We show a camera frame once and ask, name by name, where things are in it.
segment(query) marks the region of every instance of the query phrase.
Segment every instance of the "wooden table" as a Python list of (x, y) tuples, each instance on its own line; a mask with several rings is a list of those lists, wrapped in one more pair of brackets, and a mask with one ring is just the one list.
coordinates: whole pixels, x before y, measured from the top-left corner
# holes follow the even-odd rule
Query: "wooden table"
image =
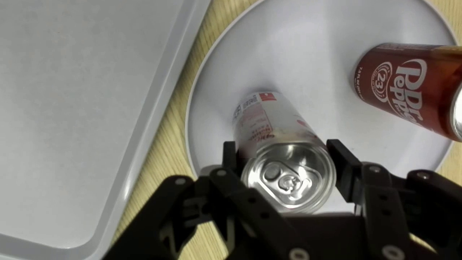
[[(462, 41), (462, 2), (460, 0), (430, 0), (443, 17), (449, 22), (457, 41)], [(193, 78), (205, 55), (222, 33), (222, 30), (247, 7), (252, 0), (212, 0), (202, 29), (192, 48), (186, 67), (177, 82), (173, 98), (164, 114), (161, 126), (145, 159), (137, 186), (131, 195), (125, 214), (119, 223), (117, 236), (137, 214), (157, 185), (171, 173), (186, 173), (192, 176), (187, 165), (184, 146), (184, 116), (187, 97)], [(462, 184), (462, 145), (454, 145), (441, 166), (441, 173), (457, 184)], [(210, 224), (202, 225), (193, 240), (182, 253), (182, 259), (223, 259), (226, 250)]]

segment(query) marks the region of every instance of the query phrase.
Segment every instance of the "can rim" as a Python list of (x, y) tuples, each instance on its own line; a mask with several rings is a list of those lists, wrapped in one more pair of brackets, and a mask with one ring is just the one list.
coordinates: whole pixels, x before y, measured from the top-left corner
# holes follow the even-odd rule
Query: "can rim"
[(294, 205), (294, 207), (281, 207), (281, 205), (274, 205), (274, 204), (273, 205), (278, 210), (280, 214), (310, 214), (310, 212), (314, 212), (329, 199), (329, 195), (333, 192), (333, 188), (336, 184), (336, 169), (335, 169), (333, 160), (329, 156), (329, 153), (324, 149), (322, 149), (320, 146), (304, 143), (304, 142), (277, 142), (277, 143), (262, 146), (247, 162), (245, 168), (242, 169), (241, 181), (245, 184), (245, 186), (249, 186), (249, 173), (251, 173), (252, 165), (260, 159), (260, 156), (267, 149), (271, 149), (274, 146), (284, 146), (284, 145), (303, 145), (304, 147), (313, 149), (319, 156), (322, 156), (324, 159), (323, 165), (330, 172), (329, 173), (330, 176), (327, 176), (326, 182), (323, 184), (323, 191), (320, 194), (317, 194), (316, 198), (307, 199), (307, 201), (304, 201), (298, 205)]
[(462, 140), (462, 82), (457, 85), (454, 97), (450, 104), (450, 130), (454, 137), (460, 142)]

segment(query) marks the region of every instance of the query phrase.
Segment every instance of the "silver can top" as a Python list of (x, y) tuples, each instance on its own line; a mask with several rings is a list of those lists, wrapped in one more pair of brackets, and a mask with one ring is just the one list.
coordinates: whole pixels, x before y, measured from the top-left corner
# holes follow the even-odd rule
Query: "silver can top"
[(457, 140), (462, 140), (462, 82), (459, 84), (450, 106), (449, 123)]
[(274, 143), (257, 150), (242, 182), (260, 191), (281, 214), (313, 212), (329, 198), (335, 165), (323, 146)]

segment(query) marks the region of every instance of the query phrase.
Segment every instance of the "aluminum can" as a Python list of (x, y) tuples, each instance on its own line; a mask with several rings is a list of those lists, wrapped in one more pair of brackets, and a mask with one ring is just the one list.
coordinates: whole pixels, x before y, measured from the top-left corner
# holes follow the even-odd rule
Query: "aluminum can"
[(275, 91), (245, 95), (234, 113), (242, 182), (280, 214), (307, 214), (329, 198), (336, 179), (326, 146)]
[(382, 43), (353, 71), (353, 90), (365, 103), (462, 140), (462, 48)]

